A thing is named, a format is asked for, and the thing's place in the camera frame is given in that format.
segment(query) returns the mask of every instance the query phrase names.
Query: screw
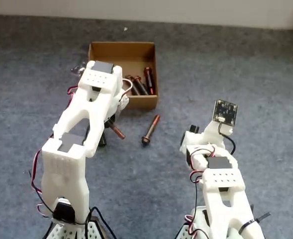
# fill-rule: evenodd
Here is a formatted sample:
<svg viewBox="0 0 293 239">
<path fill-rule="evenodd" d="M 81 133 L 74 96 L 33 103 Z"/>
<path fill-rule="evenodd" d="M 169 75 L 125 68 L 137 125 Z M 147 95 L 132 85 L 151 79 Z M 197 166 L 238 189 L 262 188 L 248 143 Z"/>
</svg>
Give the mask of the screw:
<svg viewBox="0 0 293 239">
<path fill-rule="evenodd" d="M 144 69 L 144 75 L 145 75 L 145 80 L 146 80 L 146 85 L 151 93 L 151 95 L 154 95 L 154 80 L 153 80 L 153 75 L 152 75 L 152 69 L 150 67 L 146 67 Z"/>
<path fill-rule="evenodd" d="M 141 77 L 139 77 L 139 76 L 134 77 L 134 82 L 133 83 L 136 84 L 136 86 L 139 89 L 141 95 L 148 96 L 147 89 L 145 88 L 145 86 L 141 82 Z"/>
<path fill-rule="evenodd" d="M 125 78 L 132 82 L 132 89 L 131 89 L 132 95 L 139 96 L 140 92 L 139 92 L 138 88 L 136 87 L 136 85 L 133 83 L 133 80 L 134 80 L 133 76 L 127 75 L 127 76 L 125 76 Z"/>
<path fill-rule="evenodd" d="M 142 144 L 143 145 L 148 145 L 151 142 L 151 136 L 155 130 L 155 127 L 158 123 L 158 121 L 160 120 L 160 116 L 159 115 L 155 115 L 151 126 L 149 127 L 147 133 L 145 136 L 142 137 Z"/>
<path fill-rule="evenodd" d="M 125 139 L 125 135 L 115 126 L 114 122 L 109 119 L 104 126 L 110 127 L 121 139 Z"/>
</svg>

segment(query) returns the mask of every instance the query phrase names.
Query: plastic part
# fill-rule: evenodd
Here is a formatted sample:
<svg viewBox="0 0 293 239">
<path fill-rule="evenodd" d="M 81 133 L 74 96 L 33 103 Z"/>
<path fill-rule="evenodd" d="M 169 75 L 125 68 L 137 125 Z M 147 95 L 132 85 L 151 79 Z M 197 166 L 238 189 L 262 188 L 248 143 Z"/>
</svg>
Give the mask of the plastic part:
<svg viewBox="0 0 293 239">
<path fill-rule="evenodd" d="M 125 92 L 122 89 L 122 68 L 114 66 L 112 74 L 109 74 L 92 70 L 94 65 L 95 61 L 87 63 L 70 105 L 53 128 L 53 138 L 49 138 L 42 147 L 43 200 L 51 211 L 55 210 L 60 201 L 71 204 L 75 211 L 76 223 L 84 223 L 89 213 L 89 189 L 85 178 L 86 157 L 93 157 L 95 154 L 104 131 L 104 122 L 119 114 L 128 103 L 128 97 L 122 97 Z M 92 87 L 100 88 L 100 91 L 95 92 Z M 73 143 L 68 152 L 60 151 L 65 140 L 62 135 L 68 133 L 84 118 L 89 119 L 91 129 L 83 142 L 84 145 Z"/>
<path fill-rule="evenodd" d="M 210 239 L 224 239 L 228 228 L 240 230 L 242 225 L 254 218 L 239 169 L 206 169 L 201 183 L 210 222 Z M 222 193 L 219 188 L 229 188 Z M 224 205 L 229 200 L 231 207 Z M 252 223 L 242 233 L 244 239 L 264 239 L 257 222 Z"/>
<path fill-rule="evenodd" d="M 58 202 L 55 211 L 53 212 L 53 218 L 58 221 L 75 223 L 75 210 L 68 203 Z"/>
<path fill-rule="evenodd" d="M 85 230 L 57 224 L 47 239 L 74 239 L 76 235 L 77 239 L 85 239 Z M 95 222 L 88 223 L 88 236 L 90 239 L 104 239 Z"/>
<path fill-rule="evenodd" d="M 82 145 L 84 137 L 77 136 L 71 133 L 64 133 L 61 137 L 62 144 L 59 147 L 59 151 L 69 152 L 73 144 Z"/>
<path fill-rule="evenodd" d="M 188 225 L 182 226 L 175 239 L 192 239 L 192 236 L 188 234 Z"/>
<path fill-rule="evenodd" d="M 108 74 L 92 70 L 94 65 L 94 61 L 88 62 L 73 100 L 53 128 L 54 138 L 60 139 L 63 133 L 69 132 L 80 120 L 88 118 L 91 128 L 94 128 L 89 131 L 84 142 L 86 157 L 89 158 L 93 157 L 96 151 L 104 130 L 104 122 L 128 103 L 128 97 L 121 99 L 124 93 L 122 68 L 114 66 L 113 73 Z M 94 92 L 92 87 L 101 88 L 101 90 Z"/>
<path fill-rule="evenodd" d="M 114 65 L 111 63 L 96 61 L 91 69 L 95 71 L 101 71 L 108 74 L 112 74 L 113 66 Z"/>
<path fill-rule="evenodd" d="M 69 152 L 59 151 L 62 141 L 49 138 L 42 147 L 44 173 L 42 197 L 54 211 L 59 201 L 70 203 L 76 222 L 84 223 L 89 213 L 89 189 L 86 182 L 86 155 L 82 145 L 73 144 Z"/>
<path fill-rule="evenodd" d="M 231 168 L 227 157 L 208 157 L 208 168 Z"/>
<path fill-rule="evenodd" d="M 186 147 L 186 158 L 188 164 L 190 164 L 190 154 L 192 155 L 193 168 L 198 171 L 204 171 L 208 168 L 208 161 L 204 155 L 209 156 L 214 151 L 214 156 L 212 160 L 216 157 L 227 158 L 231 168 L 238 168 L 237 160 L 224 148 L 218 147 L 216 144 L 206 144 L 206 145 L 189 145 Z"/>
<path fill-rule="evenodd" d="M 190 132 L 192 132 L 192 133 L 198 133 L 198 131 L 199 131 L 199 126 L 196 126 L 196 125 L 191 125 L 191 127 L 190 127 Z"/>
<path fill-rule="evenodd" d="M 217 147 L 225 148 L 225 144 L 223 142 L 223 136 L 219 134 L 218 127 L 219 123 L 215 121 L 211 121 L 204 132 L 202 133 L 193 133 L 190 131 L 185 132 L 185 136 L 182 141 L 182 145 L 180 151 L 183 154 L 186 154 L 186 147 L 189 145 L 205 145 L 205 144 L 215 144 Z M 233 127 L 223 124 L 220 128 L 220 132 L 224 135 L 231 135 Z"/>
</svg>

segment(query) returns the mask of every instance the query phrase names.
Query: open cardboard box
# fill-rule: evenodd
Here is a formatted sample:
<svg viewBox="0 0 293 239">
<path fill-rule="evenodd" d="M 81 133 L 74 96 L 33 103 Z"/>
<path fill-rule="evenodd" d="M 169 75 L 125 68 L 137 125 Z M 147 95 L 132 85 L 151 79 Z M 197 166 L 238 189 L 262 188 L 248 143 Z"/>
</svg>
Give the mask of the open cardboard box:
<svg viewBox="0 0 293 239">
<path fill-rule="evenodd" d="M 144 68 L 151 67 L 155 84 L 155 95 L 129 96 L 128 108 L 151 110 L 158 101 L 158 85 L 155 59 L 155 45 L 152 42 L 92 42 L 89 47 L 90 61 L 103 61 L 118 65 L 126 75 L 140 76 L 145 83 Z"/>
</svg>

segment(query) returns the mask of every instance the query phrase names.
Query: red wire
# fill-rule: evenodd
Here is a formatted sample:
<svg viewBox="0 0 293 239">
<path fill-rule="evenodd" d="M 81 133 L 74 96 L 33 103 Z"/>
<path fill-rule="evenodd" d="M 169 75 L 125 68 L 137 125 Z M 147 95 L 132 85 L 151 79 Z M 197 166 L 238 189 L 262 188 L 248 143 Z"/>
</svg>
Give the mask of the red wire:
<svg viewBox="0 0 293 239">
<path fill-rule="evenodd" d="M 71 87 L 68 88 L 68 90 L 67 90 L 67 94 L 68 94 L 68 95 L 71 95 L 71 96 L 70 96 L 69 102 L 68 102 L 68 104 L 67 104 L 67 107 L 69 107 L 69 105 L 70 105 L 70 103 L 71 103 L 71 101 L 72 101 L 72 99 L 73 99 L 73 96 L 74 96 L 74 94 L 75 94 L 74 92 L 71 92 L 71 90 L 73 90 L 73 89 L 77 89 L 77 88 L 78 88 L 78 86 L 71 86 Z M 36 171 L 37 171 L 38 156 L 39 156 L 40 152 L 41 152 L 41 149 L 39 149 L 39 150 L 36 152 L 35 156 L 33 157 L 32 173 L 31 173 L 31 187 L 32 187 L 35 191 L 37 191 L 38 193 L 42 194 L 41 189 L 37 188 L 36 185 L 34 184 L 34 180 L 35 180 L 35 177 L 36 177 Z"/>
<path fill-rule="evenodd" d="M 210 157 L 215 157 L 215 150 L 216 150 L 216 148 L 212 145 L 211 146 L 212 148 L 213 148 L 213 151 L 212 151 L 212 153 L 209 155 Z"/>
<path fill-rule="evenodd" d="M 203 173 L 203 171 L 198 171 L 198 170 L 194 170 L 193 172 L 191 172 L 191 174 L 190 174 L 190 180 L 191 180 L 191 182 L 192 183 L 199 183 L 199 179 L 196 179 L 195 181 L 193 181 L 192 180 L 192 176 L 194 175 L 194 174 L 196 174 L 196 173 Z"/>
</svg>

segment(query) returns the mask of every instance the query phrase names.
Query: black wire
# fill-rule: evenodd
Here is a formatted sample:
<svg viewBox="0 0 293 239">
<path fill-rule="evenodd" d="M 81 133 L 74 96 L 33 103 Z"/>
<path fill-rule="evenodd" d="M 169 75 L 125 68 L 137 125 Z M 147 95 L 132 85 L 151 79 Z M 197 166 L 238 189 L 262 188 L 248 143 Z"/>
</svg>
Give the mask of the black wire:
<svg viewBox="0 0 293 239">
<path fill-rule="evenodd" d="M 193 151 L 193 152 L 190 154 L 191 168 L 192 168 L 192 170 L 195 170 L 195 169 L 193 168 L 192 156 L 194 155 L 194 153 L 196 153 L 196 152 L 198 152 L 198 151 L 201 151 L 201 150 L 206 150 L 206 151 L 210 152 L 210 154 L 212 154 L 212 151 L 210 151 L 209 149 L 206 149 L 206 148 L 198 148 L 198 149 L 196 149 L 195 151 Z"/>
<path fill-rule="evenodd" d="M 49 226 L 46 234 L 42 237 L 42 239 L 47 239 L 47 237 L 49 236 L 49 234 L 51 232 L 52 227 L 53 227 L 53 222 L 50 223 L 50 226 Z"/>
<path fill-rule="evenodd" d="M 36 193 L 37 193 L 37 195 L 38 195 L 38 197 L 39 197 L 39 199 L 40 199 L 40 201 L 43 203 L 43 205 L 51 212 L 51 214 L 54 214 L 54 212 L 49 208 L 49 206 L 45 203 L 45 201 L 43 200 L 43 198 L 42 198 L 42 196 L 40 195 L 40 193 L 37 191 L 37 190 L 35 190 L 36 191 Z M 67 220 L 64 220 L 63 218 L 62 219 L 60 219 L 60 221 L 62 221 L 62 222 L 64 222 L 64 223 L 71 223 L 71 222 L 69 222 L 69 221 L 67 221 Z M 77 223 L 77 222 L 75 222 L 74 224 L 77 224 L 77 225 L 84 225 L 84 223 Z"/>
<path fill-rule="evenodd" d="M 234 153 L 235 150 L 236 150 L 236 143 L 235 143 L 235 141 L 233 141 L 229 136 L 227 136 L 227 135 L 221 133 L 221 132 L 220 132 L 220 129 L 221 129 L 221 123 L 219 124 L 219 127 L 218 127 L 218 133 L 219 133 L 221 136 L 223 136 L 223 137 L 225 137 L 226 139 L 228 139 L 228 140 L 232 143 L 232 151 L 231 151 L 230 154 L 233 155 L 233 153 Z"/>
<path fill-rule="evenodd" d="M 89 214 L 88 214 L 88 216 L 87 216 L 86 223 L 85 223 L 85 237 L 86 237 L 86 239 L 89 239 L 89 237 L 88 237 L 88 223 L 90 222 L 90 219 L 91 219 L 91 216 L 92 216 L 92 213 L 93 213 L 94 210 L 96 210 L 96 211 L 98 212 L 98 215 L 100 216 L 102 222 L 104 223 L 104 225 L 106 226 L 106 228 L 108 229 L 108 231 L 111 233 L 112 237 L 113 237 L 114 239 L 117 239 L 117 238 L 116 238 L 116 235 L 115 235 L 114 232 L 112 231 L 111 227 L 110 227 L 110 226 L 107 224 L 107 222 L 104 220 L 104 218 L 103 218 L 103 216 L 102 216 L 100 210 L 99 210 L 97 207 L 93 207 L 93 208 L 91 208 L 90 211 L 89 211 Z"/>
<path fill-rule="evenodd" d="M 45 203 L 45 201 L 42 199 L 42 196 L 40 195 L 40 193 L 37 191 L 37 190 L 35 190 L 36 191 L 36 193 L 37 193 L 37 195 L 38 195 L 38 197 L 39 197 L 39 199 L 40 199 L 40 201 L 43 203 L 43 205 L 53 214 L 53 211 L 48 207 L 48 205 Z"/>
<path fill-rule="evenodd" d="M 197 211 L 197 183 L 195 183 L 195 190 L 196 190 L 196 193 L 195 193 L 195 212 L 194 212 L 193 220 L 192 220 L 192 222 L 190 223 L 189 227 L 193 224 L 193 222 L 194 222 L 194 220 L 195 220 L 195 216 L 196 216 L 196 211 Z M 206 233 L 203 229 L 200 229 L 200 228 L 197 228 L 197 229 L 195 229 L 194 231 L 192 231 L 192 232 L 190 233 L 190 235 L 193 236 L 193 235 L 194 235 L 196 232 L 198 232 L 198 231 L 204 233 L 204 235 L 207 237 L 207 239 L 209 239 L 207 233 Z"/>
<path fill-rule="evenodd" d="M 179 231 L 177 232 L 177 234 L 176 234 L 176 236 L 174 237 L 174 239 L 177 239 L 178 235 L 181 233 L 181 231 L 182 231 L 182 229 L 183 229 L 184 226 L 189 226 L 189 225 L 188 225 L 188 223 L 184 223 L 184 224 L 182 225 L 182 227 L 179 229 Z"/>
</svg>

